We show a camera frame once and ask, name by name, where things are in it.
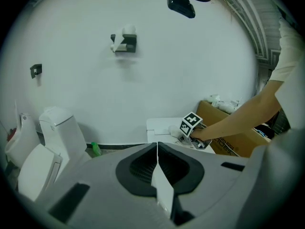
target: wall-mounted toilet paper holder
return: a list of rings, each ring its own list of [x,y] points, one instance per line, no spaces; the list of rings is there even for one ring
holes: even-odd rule
[[[42,73],[42,64],[35,64],[30,68],[30,75],[32,77],[32,79],[34,79],[38,74]]]
[[[114,43],[115,34],[112,34],[110,38]],[[115,52],[135,52],[137,46],[137,35],[123,34],[123,38],[124,40],[121,42],[120,46]]]

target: toilet lid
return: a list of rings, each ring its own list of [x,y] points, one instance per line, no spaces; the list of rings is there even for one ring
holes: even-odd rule
[[[24,161],[18,177],[18,191],[35,201],[41,191],[55,181],[61,157],[37,145]]]

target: black strip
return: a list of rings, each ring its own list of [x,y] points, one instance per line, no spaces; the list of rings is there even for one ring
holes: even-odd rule
[[[176,226],[180,226],[193,218],[194,216],[190,212],[182,209],[179,198],[175,194],[173,197],[171,220],[176,224]]]
[[[232,169],[232,170],[237,170],[237,171],[243,171],[244,170],[244,166],[229,163],[229,162],[224,162],[224,163],[221,164],[221,166]]]
[[[110,149],[110,150],[123,150],[127,149],[130,147],[135,147],[135,146],[140,146],[143,144],[130,144],[130,145],[103,145],[103,144],[98,144],[100,149]],[[92,148],[92,145],[87,143],[87,148]]]
[[[66,223],[89,190],[86,184],[77,183],[50,210],[57,220]]]

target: person's hand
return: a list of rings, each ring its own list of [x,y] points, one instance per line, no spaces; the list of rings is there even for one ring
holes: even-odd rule
[[[191,137],[192,137],[192,138],[196,138],[196,139],[202,140],[202,139],[201,139],[202,131],[203,131],[203,129],[201,129],[201,128],[195,129],[195,130],[192,132]]]

